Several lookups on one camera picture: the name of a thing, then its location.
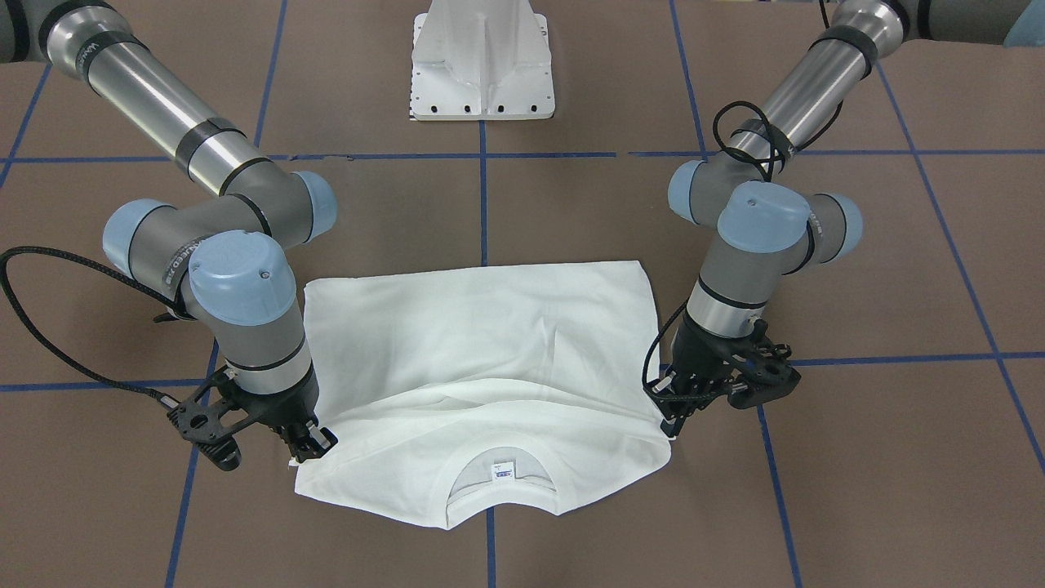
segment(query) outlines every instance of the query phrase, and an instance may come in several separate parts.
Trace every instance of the blue tape line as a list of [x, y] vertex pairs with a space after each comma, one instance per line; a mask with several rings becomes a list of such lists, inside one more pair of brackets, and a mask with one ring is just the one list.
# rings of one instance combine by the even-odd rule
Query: blue tape line
[[479, 221], [480, 221], [480, 264], [489, 264], [489, 241], [487, 238], [487, 199], [486, 199], [486, 121], [479, 121]]
[[784, 531], [784, 542], [787, 544], [787, 559], [791, 562], [791, 577], [794, 587], [802, 588], [802, 570], [798, 568], [798, 556], [794, 550], [794, 539], [791, 536], [791, 523], [787, 517], [787, 504], [784, 503], [784, 489], [781, 487], [780, 474], [776, 472], [776, 454], [773, 452], [773, 442], [769, 437], [769, 424], [766, 423], [766, 411], [758, 406], [759, 426], [762, 428], [762, 445], [766, 450], [766, 461], [769, 463], [769, 477], [773, 480], [773, 494], [776, 495], [776, 511], [781, 517], [781, 527]]
[[493, 519], [493, 507], [486, 510], [486, 585], [488, 588], [497, 586], [497, 550], [494, 544], [496, 524]]
[[[136, 380], [127, 382], [147, 389], [185, 389], [196, 387], [203, 380]], [[101, 382], [55, 382], [44, 384], [0, 384], [0, 393], [36, 393], [36, 392], [68, 392], [68, 391], [104, 391], [108, 384]]]
[[113, 156], [113, 157], [16, 157], [14, 163], [153, 163], [167, 162], [162, 155]]
[[[207, 361], [207, 376], [214, 373], [214, 367], [217, 366], [217, 342], [215, 340], [210, 350], [210, 359]], [[200, 399], [200, 402], [207, 405], [210, 401], [210, 391]], [[185, 485], [182, 486], [182, 502], [181, 507], [178, 509], [178, 524], [175, 525], [175, 540], [170, 544], [170, 559], [167, 561], [167, 580], [164, 583], [165, 588], [171, 588], [175, 585], [175, 574], [178, 572], [178, 559], [182, 554], [182, 539], [185, 537], [185, 522], [189, 515], [189, 501], [192, 499], [192, 483], [195, 480], [195, 467], [196, 462], [200, 460], [200, 450], [192, 446], [192, 451], [189, 453], [189, 466], [185, 471]]]
[[1030, 421], [1027, 419], [1026, 413], [1023, 410], [1023, 403], [1020, 401], [1020, 395], [1017, 394], [1016, 387], [1013, 385], [1012, 379], [1008, 377], [1008, 370], [1005, 368], [1005, 361], [998, 350], [998, 344], [994, 339], [994, 333], [991, 332], [991, 326], [988, 325], [986, 315], [983, 313], [983, 308], [980, 306], [979, 298], [976, 297], [976, 289], [973, 287], [972, 280], [969, 278], [969, 272], [966, 271], [966, 264], [961, 260], [961, 255], [958, 253], [958, 246], [954, 242], [954, 237], [951, 235], [951, 229], [947, 226], [947, 219], [944, 217], [944, 210], [939, 207], [939, 202], [936, 199], [936, 192], [932, 189], [932, 184], [929, 182], [929, 174], [925, 170], [925, 166], [922, 164], [922, 158], [919, 155], [918, 149], [914, 147], [914, 140], [911, 138], [910, 131], [907, 127], [907, 122], [904, 120], [904, 115], [900, 112], [900, 104], [897, 102], [897, 96], [892, 93], [892, 87], [889, 85], [888, 78], [885, 76], [885, 69], [882, 68], [882, 64], [876, 64], [878, 68], [878, 74], [882, 78], [882, 85], [885, 86], [885, 93], [889, 96], [889, 101], [892, 103], [892, 110], [897, 113], [897, 119], [900, 121], [900, 127], [904, 132], [904, 137], [907, 139], [907, 144], [910, 146], [911, 151], [914, 155], [914, 163], [918, 164], [919, 173], [922, 174], [922, 183], [925, 184], [925, 189], [929, 193], [929, 199], [932, 202], [932, 209], [936, 213], [936, 219], [939, 221], [940, 228], [944, 230], [944, 236], [947, 238], [947, 244], [951, 249], [951, 255], [954, 256], [954, 262], [958, 266], [958, 272], [961, 274], [961, 280], [966, 284], [966, 289], [969, 292], [969, 299], [973, 303], [973, 308], [976, 310], [976, 316], [979, 319], [980, 327], [983, 328], [983, 334], [986, 336], [988, 344], [991, 346], [991, 351], [994, 354], [994, 359], [998, 363], [998, 370], [1001, 372], [1001, 378], [1005, 381], [1005, 387], [1008, 390], [1008, 396], [1013, 399], [1013, 404], [1016, 406], [1016, 413], [1020, 417], [1020, 421], [1023, 423], [1023, 430], [1026, 432], [1027, 441], [1030, 442], [1030, 448], [1035, 452], [1035, 456], [1038, 458], [1038, 467], [1041, 469], [1042, 474], [1045, 474], [1045, 455], [1042, 454], [1041, 445], [1038, 443], [1038, 438], [1035, 436], [1035, 430], [1030, 426]]
[[629, 150], [635, 157], [707, 157], [714, 155], [703, 150]]
[[3, 164], [3, 168], [0, 169], [0, 187], [3, 187], [4, 182], [7, 181], [7, 173], [10, 172], [15, 156], [18, 155], [18, 147], [22, 146], [22, 139], [25, 138], [25, 130], [29, 127], [29, 119], [32, 118], [32, 112], [37, 110], [37, 102], [40, 101], [40, 94], [44, 91], [44, 84], [47, 83], [47, 77], [50, 73], [51, 65], [47, 64], [44, 67], [44, 72], [40, 74], [40, 81], [37, 83], [37, 89], [32, 92], [29, 104], [25, 107], [22, 124], [18, 127], [18, 134], [15, 135], [15, 142], [11, 143], [10, 150], [7, 152], [7, 161]]
[[1045, 155], [1045, 148], [923, 148], [919, 155]]
[[1018, 352], [1001, 354], [1001, 359], [1045, 359], [1045, 352]]
[[943, 361], [991, 361], [994, 354], [952, 354], [936, 356], [883, 356], [791, 360], [795, 368], [825, 366], [870, 366], [881, 363], [934, 363]]
[[322, 159], [479, 159], [478, 152], [302, 152], [298, 155], [270, 155], [273, 161], [309, 161]]
[[264, 93], [261, 94], [261, 108], [258, 110], [258, 124], [254, 131], [254, 146], [261, 146], [261, 132], [264, 130], [265, 114], [269, 112], [269, 95], [272, 93], [272, 80], [276, 77], [276, 62], [279, 60], [279, 46], [283, 40], [283, 23], [286, 21], [286, 2], [279, 3], [279, 21], [276, 22], [276, 40], [272, 44], [272, 57], [269, 60], [269, 74], [264, 80]]
[[802, 155], [910, 155], [906, 148], [810, 148]]
[[588, 151], [537, 151], [537, 152], [485, 152], [489, 159], [564, 159], [564, 158], [600, 158], [617, 157], [612, 150]]
[[690, 95], [690, 110], [693, 112], [693, 124], [697, 130], [697, 145], [701, 151], [705, 151], [707, 147], [704, 145], [704, 132], [700, 125], [700, 113], [697, 111], [697, 98], [693, 92], [693, 80], [690, 78], [690, 62], [686, 58], [686, 46], [682, 44], [682, 31], [678, 26], [678, 11], [675, 9], [675, 0], [668, 0], [668, 7], [671, 8], [671, 23], [675, 27], [675, 43], [678, 44], [678, 58], [682, 62], [686, 91]]
[[[803, 155], [813, 156], [882, 156], [882, 155], [1045, 155], [1042, 148], [968, 148], [968, 149], [809, 149]], [[702, 157], [709, 158], [716, 154], [710, 150], [629, 150], [634, 157]], [[488, 152], [487, 159], [564, 159], [564, 158], [616, 158], [611, 150], [591, 151], [535, 151], [535, 152]], [[273, 161], [315, 161], [323, 159], [479, 159], [479, 152], [302, 152], [296, 155], [269, 155]], [[0, 158], [0, 163], [154, 163], [167, 162], [169, 158], [162, 155], [124, 155], [107, 157], [13, 157]]]

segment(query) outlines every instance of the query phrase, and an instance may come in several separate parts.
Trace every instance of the blue joint cap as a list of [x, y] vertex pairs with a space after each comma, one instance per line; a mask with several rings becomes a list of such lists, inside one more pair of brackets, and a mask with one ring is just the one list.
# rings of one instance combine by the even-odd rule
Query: blue joint cap
[[703, 161], [687, 161], [675, 170], [671, 182], [668, 183], [668, 205], [676, 214], [694, 225], [699, 222], [693, 219], [693, 210], [690, 208], [690, 186], [693, 185], [693, 178], [697, 175], [697, 167], [702, 163]]
[[831, 196], [838, 203], [838, 207], [842, 209], [842, 215], [845, 217], [845, 238], [842, 239], [842, 248], [838, 250], [838, 254], [831, 259], [834, 261], [856, 249], [857, 243], [860, 242], [860, 238], [863, 237], [863, 214], [860, 213], [856, 202], [840, 193], [827, 193], [825, 195]]
[[138, 226], [153, 210], [163, 207], [173, 208], [159, 199], [135, 199], [117, 208], [106, 221], [106, 229], [101, 232], [101, 250], [106, 252], [110, 262], [124, 275], [134, 277], [131, 275], [131, 241]]
[[1003, 44], [1006, 47], [1045, 47], [1045, 0], [1030, 0]]
[[749, 253], [776, 253], [806, 235], [809, 203], [784, 186], [749, 181], [733, 190], [718, 219], [722, 239]]
[[276, 321], [297, 298], [283, 248], [261, 232], [226, 231], [202, 240], [189, 257], [189, 285], [205, 311], [239, 327]]
[[319, 173], [312, 171], [292, 171], [292, 173], [305, 182], [308, 197], [312, 201], [312, 231], [305, 239], [305, 242], [311, 242], [314, 238], [333, 227], [334, 220], [338, 219], [338, 198], [333, 194], [333, 188]]

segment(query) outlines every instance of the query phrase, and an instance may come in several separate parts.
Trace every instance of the black band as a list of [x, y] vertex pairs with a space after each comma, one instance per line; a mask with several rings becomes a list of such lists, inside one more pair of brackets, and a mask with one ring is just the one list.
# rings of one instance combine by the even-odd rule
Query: black band
[[87, 78], [87, 75], [91, 70], [91, 63], [94, 61], [94, 57], [98, 56], [101, 51], [104, 51], [109, 47], [120, 43], [134, 43], [148, 50], [148, 47], [145, 47], [141, 41], [138, 41], [130, 32], [123, 32], [122, 30], [99, 32], [85, 41], [80, 45], [79, 51], [76, 52], [76, 72], [79, 73], [80, 78], [90, 85], [91, 80]]
[[200, 145], [205, 143], [207, 139], [217, 135], [218, 133], [224, 133], [226, 131], [235, 131], [240, 135], [243, 132], [236, 128], [236, 125], [224, 118], [208, 118], [203, 122], [196, 124], [191, 131], [185, 133], [182, 140], [178, 142], [178, 148], [175, 149], [175, 165], [185, 172], [186, 175], [189, 174], [189, 161], [192, 160], [192, 156], [195, 154]]
[[784, 275], [791, 275], [802, 271], [802, 267], [806, 266], [806, 263], [813, 258], [813, 253], [816, 252], [816, 237], [813, 236], [813, 222], [806, 220], [806, 240], [809, 244], [806, 246], [806, 258], [798, 263], [798, 266], [787, 272]]
[[845, 235], [849, 233], [849, 218], [845, 217], [845, 209], [842, 208], [841, 203], [838, 202], [838, 199], [835, 196], [831, 195], [830, 193], [825, 193], [823, 195], [830, 197], [832, 201], [834, 201], [835, 204], [838, 205], [838, 209], [842, 211], [842, 225], [843, 225], [842, 226], [842, 229], [843, 229], [842, 230], [842, 243], [838, 245], [838, 251], [835, 251], [835, 254], [832, 255], [830, 259], [827, 259], [827, 260], [823, 261], [825, 263], [827, 263], [829, 261], [834, 261], [835, 257], [837, 257], [838, 254], [842, 252], [842, 246], [845, 245]]
[[813, 45], [810, 45], [810, 48], [812, 49], [814, 45], [821, 41], [831, 39], [842, 41], [856, 47], [863, 54], [863, 61], [867, 66], [863, 72], [863, 76], [867, 77], [870, 75], [875, 64], [878, 63], [878, 45], [875, 45], [875, 41], [870, 37], [867, 37], [866, 32], [847, 24], [836, 24], [821, 32], [816, 41], [813, 42]]
[[229, 186], [232, 185], [232, 181], [236, 179], [236, 175], [242, 173], [243, 169], [247, 169], [248, 167], [254, 165], [255, 163], [261, 163], [262, 161], [268, 161], [269, 163], [272, 163], [272, 160], [269, 159], [268, 157], [255, 157], [254, 159], [250, 159], [248, 161], [240, 163], [239, 167], [233, 169], [232, 172], [229, 173], [229, 177], [226, 178], [224, 182], [222, 182], [222, 189], [217, 192], [217, 195], [225, 195], [225, 190], [229, 189]]
[[297, 349], [295, 349], [293, 352], [291, 352], [291, 354], [288, 356], [286, 356], [285, 358], [283, 358], [283, 359], [281, 359], [281, 360], [279, 360], [279, 361], [277, 361], [275, 363], [270, 363], [269, 366], [259, 366], [257, 368], [251, 368], [251, 367], [247, 367], [247, 366], [239, 366], [238, 363], [230, 360], [229, 358], [225, 358], [225, 361], [229, 366], [231, 366], [232, 368], [235, 368], [236, 370], [245, 370], [247, 372], [264, 372], [266, 370], [275, 370], [275, 369], [279, 368], [280, 366], [283, 366], [284, 363], [291, 361], [292, 359], [294, 359], [295, 357], [298, 356], [298, 352], [300, 352], [301, 348], [304, 348], [304, 347], [305, 347], [305, 339], [302, 338], [301, 343], [298, 344]]
[[747, 309], [753, 311], [761, 309], [762, 307], [765, 307], [769, 303], [768, 301], [766, 301], [765, 303], [759, 303], [758, 305], [752, 305], [750, 303], [738, 303], [733, 299], [726, 299], [725, 297], [721, 296], [721, 293], [719, 293], [718, 291], [712, 289], [710, 285], [704, 283], [704, 278], [703, 276], [700, 275], [697, 276], [697, 283], [700, 284], [700, 288], [703, 289], [707, 293], [707, 296], [711, 297], [712, 299], [715, 299], [716, 301], [722, 303], [723, 305], [729, 305], [730, 307], [737, 309]]
[[929, 7], [932, 0], [919, 0], [918, 3], [918, 36], [922, 39], [932, 40], [932, 32], [929, 30]]
[[269, 236], [272, 236], [272, 227], [269, 226], [269, 218], [264, 217], [264, 211], [258, 208], [258, 205], [254, 204], [253, 199], [247, 197], [241, 193], [227, 193], [225, 195], [231, 195], [232, 197], [235, 197], [240, 202], [242, 202], [243, 204], [246, 204], [247, 207], [251, 209], [251, 212], [254, 212], [254, 215], [258, 217], [258, 222], [261, 225], [261, 230], [264, 231], [264, 233], [268, 234]]
[[44, 22], [40, 25], [40, 32], [37, 40], [40, 42], [40, 52], [44, 54], [44, 57], [47, 58], [47, 61], [50, 61], [50, 56], [47, 54], [47, 38], [51, 36], [51, 29], [54, 28], [54, 24], [69, 13], [78, 8], [86, 8], [88, 6], [100, 6], [102, 8], [109, 8], [114, 13], [116, 11], [112, 6], [101, 2], [100, 0], [69, 0], [68, 2], [63, 2], [57, 6], [54, 6], [54, 8], [52, 8], [51, 11], [47, 13], [47, 16], [44, 17]]
[[20, 0], [4, 0], [10, 25], [15, 29], [15, 52], [9, 63], [24, 62], [29, 56], [29, 23], [25, 20], [25, 8]]

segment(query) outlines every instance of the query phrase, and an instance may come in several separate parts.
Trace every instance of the grid line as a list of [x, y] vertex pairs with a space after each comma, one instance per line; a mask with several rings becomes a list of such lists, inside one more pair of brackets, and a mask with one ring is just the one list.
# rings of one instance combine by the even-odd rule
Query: grid line
[[[486, 121], [479, 121], [479, 214], [480, 214], [480, 265], [490, 264], [489, 259], [489, 231], [487, 224], [487, 212], [489, 210], [487, 199], [487, 175], [486, 161]], [[496, 520], [493, 513], [494, 507], [486, 510], [486, 585], [487, 588], [496, 588], [497, 585], [497, 557], [494, 538], [496, 537]]]
[[272, 81], [276, 77], [276, 63], [279, 61], [279, 47], [283, 40], [283, 23], [286, 22], [286, 1], [279, 3], [279, 19], [276, 21], [276, 40], [272, 44], [272, 56], [269, 58], [269, 73], [264, 79], [264, 92], [261, 94], [261, 107], [258, 109], [258, 123], [254, 130], [254, 146], [261, 146], [261, 132], [264, 131], [265, 114], [269, 112], [269, 95], [272, 94]]
[[[697, 128], [697, 143], [700, 147], [700, 158], [704, 161], [711, 155], [704, 143], [703, 131], [701, 130], [700, 113], [697, 109], [697, 100], [693, 90], [693, 81], [690, 77], [690, 67], [686, 56], [686, 44], [682, 41], [681, 28], [678, 23], [678, 13], [675, 9], [675, 0], [668, 0], [671, 8], [671, 20], [675, 31], [675, 41], [678, 44], [678, 55], [682, 62], [682, 74], [686, 77], [686, 88], [690, 97], [690, 108], [693, 111], [693, 123]], [[769, 476], [773, 485], [773, 495], [776, 497], [776, 512], [781, 520], [781, 530], [784, 532], [784, 544], [787, 549], [788, 562], [791, 565], [791, 577], [795, 588], [802, 588], [802, 570], [798, 565], [798, 556], [794, 547], [794, 538], [791, 535], [791, 525], [788, 522], [787, 503], [784, 499], [784, 489], [781, 484], [780, 472], [776, 470], [776, 457], [773, 453], [772, 438], [769, 433], [769, 425], [766, 423], [765, 411], [762, 406], [758, 409], [759, 426], [762, 431], [762, 443], [766, 452], [766, 463], [769, 467]]]
[[784, 502], [784, 489], [781, 486], [780, 472], [776, 470], [776, 453], [773, 451], [773, 440], [769, 436], [769, 423], [766, 422], [766, 410], [758, 406], [759, 428], [762, 430], [762, 445], [769, 465], [769, 477], [773, 483], [773, 495], [776, 497], [776, 513], [781, 519], [781, 531], [784, 532], [784, 544], [787, 547], [787, 559], [791, 565], [791, 579], [795, 588], [802, 588], [802, 569], [798, 567], [798, 555], [794, 549], [794, 538], [791, 535], [791, 522], [787, 516], [787, 504]]
[[[715, 155], [714, 150], [629, 150], [632, 157], [701, 157]], [[1045, 155], [1045, 148], [953, 148], [953, 149], [915, 149], [884, 148], [884, 149], [807, 149], [804, 156], [895, 156], [895, 155], [933, 155], [933, 156], [1035, 156]], [[273, 161], [316, 161], [323, 159], [352, 160], [389, 160], [389, 159], [587, 159], [617, 158], [620, 154], [612, 150], [589, 151], [515, 151], [515, 152], [299, 152], [271, 154]], [[115, 156], [65, 156], [65, 157], [6, 157], [0, 158], [0, 163], [14, 165], [41, 163], [157, 163], [167, 162], [170, 158], [163, 155], [115, 155]]]
[[[217, 364], [217, 340], [211, 346], [210, 359], [207, 360], [207, 376], [214, 372]], [[200, 402], [204, 406], [210, 401], [210, 391], [204, 393]], [[200, 461], [200, 450], [193, 445], [189, 452], [189, 465], [185, 470], [185, 484], [182, 485], [182, 500], [178, 507], [178, 522], [175, 524], [175, 537], [170, 542], [170, 559], [167, 560], [167, 577], [164, 588], [172, 588], [175, 575], [178, 573], [178, 561], [182, 554], [182, 539], [185, 537], [185, 525], [188, 522], [189, 502], [192, 500], [192, 485], [195, 481], [196, 463]]]
[[900, 121], [900, 127], [904, 132], [907, 144], [911, 148], [912, 156], [914, 157], [914, 163], [918, 165], [919, 173], [922, 175], [922, 183], [925, 186], [926, 192], [929, 194], [929, 201], [932, 203], [932, 208], [936, 214], [936, 219], [939, 221], [939, 227], [944, 231], [944, 237], [947, 239], [947, 244], [951, 249], [951, 255], [954, 257], [954, 263], [958, 267], [958, 273], [961, 274], [961, 280], [965, 282], [966, 290], [969, 293], [969, 300], [973, 304], [976, 316], [980, 322], [980, 327], [983, 329], [983, 335], [986, 337], [988, 344], [991, 347], [992, 356], [998, 364], [999, 372], [1001, 372], [1001, 378], [1005, 382], [1005, 389], [1008, 391], [1008, 396], [1013, 401], [1013, 405], [1016, 407], [1016, 413], [1020, 418], [1020, 422], [1023, 424], [1023, 430], [1027, 436], [1027, 441], [1030, 443], [1030, 448], [1035, 453], [1035, 457], [1038, 458], [1038, 467], [1042, 473], [1045, 474], [1045, 455], [1042, 455], [1041, 445], [1039, 445], [1038, 438], [1035, 436], [1034, 427], [1030, 426], [1030, 421], [1027, 419], [1026, 411], [1023, 409], [1023, 403], [1020, 401], [1020, 395], [1016, 392], [1016, 386], [1013, 385], [1013, 380], [1009, 378], [1008, 369], [1005, 368], [1005, 360], [1002, 357], [1001, 351], [998, 349], [998, 344], [994, 338], [994, 333], [991, 331], [991, 326], [988, 324], [983, 307], [980, 306], [979, 298], [976, 296], [976, 289], [973, 287], [972, 279], [969, 277], [966, 264], [961, 260], [961, 254], [958, 252], [958, 246], [954, 241], [954, 236], [951, 234], [951, 229], [947, 225], [947, 218], [944, 216], [944, 210], [939, 206], [939, 201], [936, 198], [936, 192], [932, 188], [932, 182], [929, 181], [929, 174], [926, 172], [925, 165], [922, 163], [922, 157], [914, 147], [914, 140], [911, 138], [910, 130], [907, 127], [907, 122], [904, 119], [903, 112], [900, 110], [900, 103], [897, 101], [897, 96], [892, 92], [892, 87], [889, 85], [889, 80], [885, 75], [885, 69], [881, 64], [877, 64], [876, 68], [878, 69], [879, 76], [882, 78], [882, 84], [885, 86], [885, 93], [889, 96], [889, 102], [892, 103], [892, 109], [896, 111], [897, 120]]
[[[147, 389], [187, 389], [203, 384], [203, 380], [134, 380], [126, 382], [135, 386]], [[37, 393], [37, 392], [70, 392], [70, 391], [107, 391], [108, 384], [95, 382], [54, 382], [42, 384], [0, 384], [0, 393]]]
[[22, 146], [22, 139], [25, 138], [25, 131], [29, 127], [29, 119], [32, 118], [33, 111], [37, 110], [37, 102], [40, 101], [40, 94], [44, 91], [44, 85], [47, 84], [47, 77], [51, 73], [51, 64], [44, 66], [44, 71], [40, 74], [40, 81], [37, 83], [37, 88], [32, 92], [32, 97], [29, 98], [28, 105], [25, 107], [25, 114], [22, 115], [22, 123], [18, 127], [18, 134], [15, 135], [15, 142], [10, 145], [10, 150], [7, 151], [7, 160], [3, 164], [3, 168], [0, 168], [0, 187], [3, 187], [4, 182], [7, 181], [7, 173], [10, 172], [10, 166], [14, 164], [15, 156], [18, 155], [18, 148]]
[[675, 9], [675, 0], [668, 0], [668, 7], [671, 9], [671, 24], [675, 31], [675, 44], [678, 45], [678, 60], [682, 64], [682, 77], [686, 78], [686, 91], [690, 98], [690, 111], [693, 114], [693, 125], [697, 131], [697, 146], [700, 151], [706, 152], [707, 145], [704, 143], [704, 131], [700, 124], [700, 112], [697, 109], [697, 96], [693, 91], [693, 79], [690, 77], [690, 61], [686, 56], [686, 44], [682, 42], [682, 30], [678, 24], [678, 10]]
[[[261, 144], [261, 132], [264, 128], [265, 113], [269, 103], [269, 93], [272, 90], [273, 77], [276, 75], [276, 63], [279, 58], [279, 48], [280, 41], [283, 37], [283, 24], [286, 21], [286, 8], [287, 0], [282, 0], [279, 7], [279, 20], [276, 21], [276, 37], [273, 41], [272, 57], [269, 61], [269, 73], [265, 77], [264, 83], [264, 96], [261, 100], [261, 107], [258, 109], [258, 120], [257, 120], [257, 132], [254, 135], [254, 144]], [[207, 363], [207, 375], [209, 377], [214, 372], [214, 368], [217, 364], [217, 339], [214, 339], [214, 344], [210, 352], [210, 360]], [[210, 400], [210, 391], [201, 398], [201, 402], [206, 406]], [[185, 471], [185, 486], [182, 491], [182, 502], [178, 511], [178, 524], [175, 528], [175, 539], [170, 545], [170, 560], [167, 564], [167, 577], [164, 584], [165, 588], [172, 588], [175, 585], [175, 575], [178, 572], [178, 562], [181, 557], [182, 549], [182, 539], [185, 535], [185, 526], [188, 518], [189, 502], [192, 498], [192, 486], [195, 481], [195, 468], [196, 463], [200, 458], [200, 451], [192, 446], [192, 452], [189, 454], [189, 464]]]

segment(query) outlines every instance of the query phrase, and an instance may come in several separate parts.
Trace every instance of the neckline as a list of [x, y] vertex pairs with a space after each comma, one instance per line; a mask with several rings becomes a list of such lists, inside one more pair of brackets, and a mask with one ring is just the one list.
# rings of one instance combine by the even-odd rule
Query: neckline
[[[513, 447], [532, 455], [548, 472], [555, 490], [525, 481], [515, 481], [510, 486], [505, 486], [504, 483], [493, 486], [494, 483], [491, 481], [488, 486], [462, 496], [452, 505], [447, 504], [454, 484], [464, 468], [477, 455], [500, 447]], [[491, 495], [495, 495], [498, 500], [490, 503]], [[576, 493], [566, 475], [565, 465], [543, 442], [515, 431], [491, 431], [474, 439], [467, 447], [459, 448], [446, 458], [436, 476], [428, 500], [428, 512], [433, 517], [438, 517], [438, 521], [433, 521], [436, 522], [435, 526], [450, 528], [490, 507], [505, 502], [534, 507], [558, 515], [576, 502]]]

